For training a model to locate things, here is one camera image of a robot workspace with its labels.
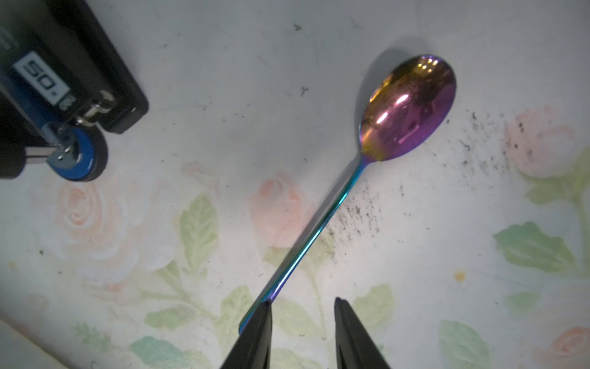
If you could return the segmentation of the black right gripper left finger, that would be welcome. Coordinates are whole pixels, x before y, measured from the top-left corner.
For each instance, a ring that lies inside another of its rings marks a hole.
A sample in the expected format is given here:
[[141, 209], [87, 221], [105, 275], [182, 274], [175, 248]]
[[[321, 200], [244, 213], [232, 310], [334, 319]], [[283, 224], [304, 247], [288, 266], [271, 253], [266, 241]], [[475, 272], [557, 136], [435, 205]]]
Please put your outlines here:
[[260, 304], [227, 355], [221, 369], [268, 369], [272, 338], [271, 303]]

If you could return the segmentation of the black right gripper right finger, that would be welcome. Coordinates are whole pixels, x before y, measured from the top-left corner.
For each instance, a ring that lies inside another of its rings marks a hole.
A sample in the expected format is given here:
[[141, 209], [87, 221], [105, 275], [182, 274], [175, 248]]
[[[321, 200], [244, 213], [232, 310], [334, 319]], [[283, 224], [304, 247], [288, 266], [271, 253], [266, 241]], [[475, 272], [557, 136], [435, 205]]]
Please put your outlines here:
[[390, 369], [350, 303], [336, 298], [334, 313], [337, 367]]

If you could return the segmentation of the rainbow iridescent spoon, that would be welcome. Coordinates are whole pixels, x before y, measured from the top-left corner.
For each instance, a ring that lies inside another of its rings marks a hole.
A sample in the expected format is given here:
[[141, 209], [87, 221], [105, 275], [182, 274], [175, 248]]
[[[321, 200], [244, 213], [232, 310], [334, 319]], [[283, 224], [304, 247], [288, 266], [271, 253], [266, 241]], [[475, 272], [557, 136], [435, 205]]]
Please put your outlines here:
[[358, 149], [297, 238], [287, 256], [244, 315], [243, 333], [260, 304], [273, 302], [293, 271], [350, 194], [364, 169], [399, 158], [421, 145], [445, 121], [456, 97], [456, 75], [443, 58], [417, 55], [387, 75], [371, 93], [358, 124]]

